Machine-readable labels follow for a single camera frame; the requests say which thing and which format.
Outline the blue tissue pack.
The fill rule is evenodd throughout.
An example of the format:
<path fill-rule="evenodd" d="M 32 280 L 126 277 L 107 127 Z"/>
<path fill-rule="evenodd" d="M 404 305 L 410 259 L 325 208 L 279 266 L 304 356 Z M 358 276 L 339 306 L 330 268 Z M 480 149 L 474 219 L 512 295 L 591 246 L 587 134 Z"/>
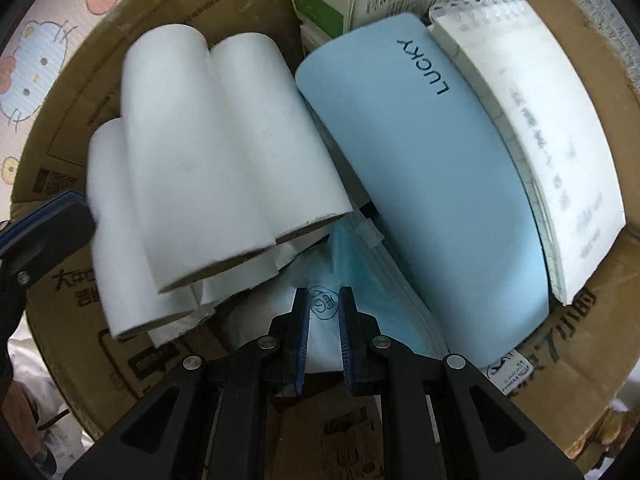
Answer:
<path fill-rule="evenodd" d="M 232 347 L 265 335 L 275 316 L 291 311 L 299 287 L 308 289 L 310 299 L 310 374 L 343 368 L 337 312 L 343 287 L 352 289 L 357 309 L 374 316 L 382 334 L 421 356 L 441 358 L 448 352 L 434 316 L 399 271 L 373 224 L 347 218 L 332 226 L 326 240 L 236 304 L 224 321 Z"/>

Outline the light blue LUCKY notebook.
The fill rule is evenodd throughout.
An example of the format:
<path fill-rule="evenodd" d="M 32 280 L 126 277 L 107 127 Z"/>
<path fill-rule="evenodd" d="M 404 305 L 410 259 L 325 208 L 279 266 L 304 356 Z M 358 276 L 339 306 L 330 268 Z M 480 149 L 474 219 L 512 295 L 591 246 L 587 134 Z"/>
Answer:
<path fill-rule="evenodd" d="M 298 66 L 300 93 L 370 197 L 451 351 L 484 367 L 546 319 L 532 207 L 483 105 L 427 27 L 405 13 Z"/>

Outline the white spiral notepad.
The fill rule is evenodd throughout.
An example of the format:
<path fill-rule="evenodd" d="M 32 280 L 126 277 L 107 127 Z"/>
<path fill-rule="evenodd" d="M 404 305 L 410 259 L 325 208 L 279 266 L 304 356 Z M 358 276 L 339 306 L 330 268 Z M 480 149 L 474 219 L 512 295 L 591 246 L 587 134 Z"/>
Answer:
<path fill-rule="evenodd" d="M 570 59 L 526 0 L 460 0 L 430 31 L 476 92 L 525 186 L 553 295 L 571 304 L 626 224 L 600 118 Z"/>

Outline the white paper roll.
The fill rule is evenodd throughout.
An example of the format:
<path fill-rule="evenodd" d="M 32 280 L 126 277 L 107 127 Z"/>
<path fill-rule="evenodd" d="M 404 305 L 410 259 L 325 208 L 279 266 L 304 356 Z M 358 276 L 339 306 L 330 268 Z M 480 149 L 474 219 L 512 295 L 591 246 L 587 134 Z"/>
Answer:
<path fill-rule="evenodd" d="M 229 270 L 274 245 L 198 30 L 163 25 L 129 48 L 120 109 L 132 196 L 159 292 Z"/>
<path fill-rule="evenodd" d="M 112 337 L 154 330 L 198 308 L 189 287 L 166 294 L 155 287 L 134 211 L 119 118 L 97 128 L 89 142 L 87 202 L 96 222 L 91 242 L 93 270 Z"/>
<path fill-rule="evenodd" d="M 213 47 L 210 62 L 276 240 L 292 240 L 351 212 L 343 182 L 276 43 L 244 32 Z"/>

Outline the pink cartoon blanket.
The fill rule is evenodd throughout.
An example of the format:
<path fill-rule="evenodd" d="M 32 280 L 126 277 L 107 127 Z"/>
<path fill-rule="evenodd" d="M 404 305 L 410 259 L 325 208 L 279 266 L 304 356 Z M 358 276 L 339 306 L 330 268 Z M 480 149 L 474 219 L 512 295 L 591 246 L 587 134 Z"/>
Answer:
<path fill-rule="evenodd" d="M 36 0 L 1 52 L 1 217 L 32 123 L 55 79 L 120 0 Z"/>

